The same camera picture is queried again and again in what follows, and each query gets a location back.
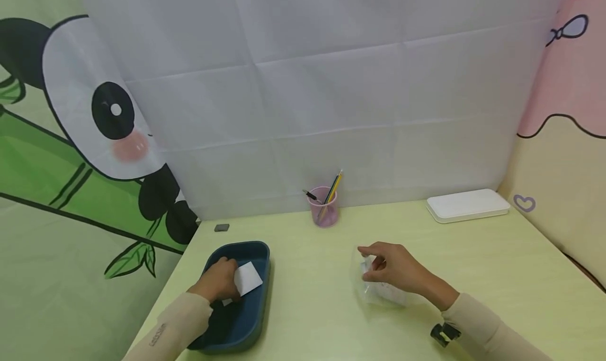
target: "yellow pencil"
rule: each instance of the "yellow pencil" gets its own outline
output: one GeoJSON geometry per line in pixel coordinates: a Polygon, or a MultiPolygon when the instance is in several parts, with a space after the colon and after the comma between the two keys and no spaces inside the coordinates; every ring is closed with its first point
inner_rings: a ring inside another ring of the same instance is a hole
{"type": "MultiPolygon", "coordinates": [[[[337,192],[337,188],[339,187],[339,182],[341,180],[341,178],[343,177],[343,170],[339,171],[339,174],[337,175],[336,181],[334,186],[332,186],[332,189],[328,192],[328,200],[327,203],[330,203],[332,201],[332,198],[334,198],[336,192],[337,192]]],[[[319,214],[319,219],[318,222],[322,222],[322,219],[324,218],[324,214],[326,213],[326,210],[324,210],[326,207],[322,207],[322,210],[320,210],[320,214],[319,214]]]]}

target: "white backdrop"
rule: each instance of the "white backdrop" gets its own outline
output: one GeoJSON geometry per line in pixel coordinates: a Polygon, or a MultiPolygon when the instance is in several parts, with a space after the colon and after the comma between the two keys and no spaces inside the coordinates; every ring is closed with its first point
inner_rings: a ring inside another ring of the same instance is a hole
{"type": "Polygon", "coordinates": [[[496,188],[559,0],[84,0],[204,219],[496,188]]]}

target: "panda ear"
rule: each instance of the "panda ear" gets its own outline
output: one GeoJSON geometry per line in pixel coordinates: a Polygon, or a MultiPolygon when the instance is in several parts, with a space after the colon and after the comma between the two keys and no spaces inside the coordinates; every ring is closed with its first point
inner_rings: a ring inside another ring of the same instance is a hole
{"type": "Polygon", "coordinates": [[[22,18],[0,19],[0,65],[29,86],[44,88],[42,54],[51,29],[22,18]]]}
{"type": "Polygon", "coordinates": [[[161,218],[179,195],[179,184],[168,165],[147,175],[139,190],[139,210],[147,220],[161,218]]]}
{"type": "Polygon", "coordinates": [[[168,209],[166,229],[168,235],[178,244],[190,244],[198,230],[198,216],[189,208],[187,202],[180,200],[168,209]]]}

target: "desk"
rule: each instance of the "desk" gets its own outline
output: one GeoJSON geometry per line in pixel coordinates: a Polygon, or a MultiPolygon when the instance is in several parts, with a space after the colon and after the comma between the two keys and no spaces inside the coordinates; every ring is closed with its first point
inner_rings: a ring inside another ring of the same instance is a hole
{"type": "Polygon", "coordinates": [[[401,243],[432,272],[495,310],[554,360],[606,359],[606,295],[514,209],[506,216],[438,224],[424,202],[341,210],[330,229],[310,214],[202,222],[135,341],[197,280],[219,246],[261,240],[271,249],[272,284],[264,332],[248,352],[179,360],[468,360],[457,344],[430,338],[439,312],[418,305],[363,305],[349,277],[356,245],[401,243]],[[215,233],[219,223],[226,233],[215,233]]]}

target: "right hand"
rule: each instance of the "right hand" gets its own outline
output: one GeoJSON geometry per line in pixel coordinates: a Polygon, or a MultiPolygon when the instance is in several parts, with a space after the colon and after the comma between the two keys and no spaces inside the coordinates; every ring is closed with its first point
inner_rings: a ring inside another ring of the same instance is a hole
{"type": "Polygon", "coordinates": [[[441,312],[459,297],[457,290],[427,270],[402,245],[377,242],[359,246],[358,250],[363,256],[376,256],[372,270],[362,276],[367,282],[386,282],[404,292],[422,295],[441,312]]]}
{"type": "Polygon", "coordinates": [[[371,246],[359,246],[358,250],[365,257],[376,256],[372,270],[362,277],[367,282],[386,282],[405,292],[423,295],[437,278],[402,245],[376,242],[371,246]]]}

